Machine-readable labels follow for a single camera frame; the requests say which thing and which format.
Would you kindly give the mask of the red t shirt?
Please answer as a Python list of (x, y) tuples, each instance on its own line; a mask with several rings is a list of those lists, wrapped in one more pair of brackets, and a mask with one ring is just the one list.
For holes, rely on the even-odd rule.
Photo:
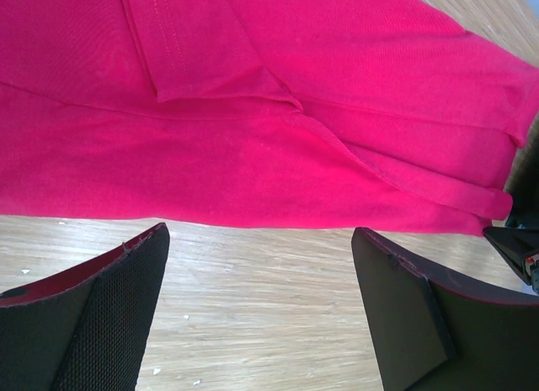
[(420, 0), (1, 0), (1, 212), (479, 235), (538, 70)]

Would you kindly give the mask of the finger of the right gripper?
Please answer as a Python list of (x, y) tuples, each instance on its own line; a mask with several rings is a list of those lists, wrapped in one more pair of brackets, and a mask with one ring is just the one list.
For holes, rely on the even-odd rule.
[(538, 222), (507, 222), (483, 236), (523, 282), (523, 292), (538, 295)]

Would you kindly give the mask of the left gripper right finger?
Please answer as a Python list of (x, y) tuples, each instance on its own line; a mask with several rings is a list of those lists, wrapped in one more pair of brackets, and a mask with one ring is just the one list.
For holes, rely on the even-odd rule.
[(355, 271), (385, 390), (536, 390), (538, 297), (355, 230)]

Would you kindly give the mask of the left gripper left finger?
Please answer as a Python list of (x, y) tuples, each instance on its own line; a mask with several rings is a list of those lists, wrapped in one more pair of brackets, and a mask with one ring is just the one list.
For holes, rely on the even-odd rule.
[(1, 294), (3, 390), (133, 390), (170, 236), (159, 223), (91, 260)]

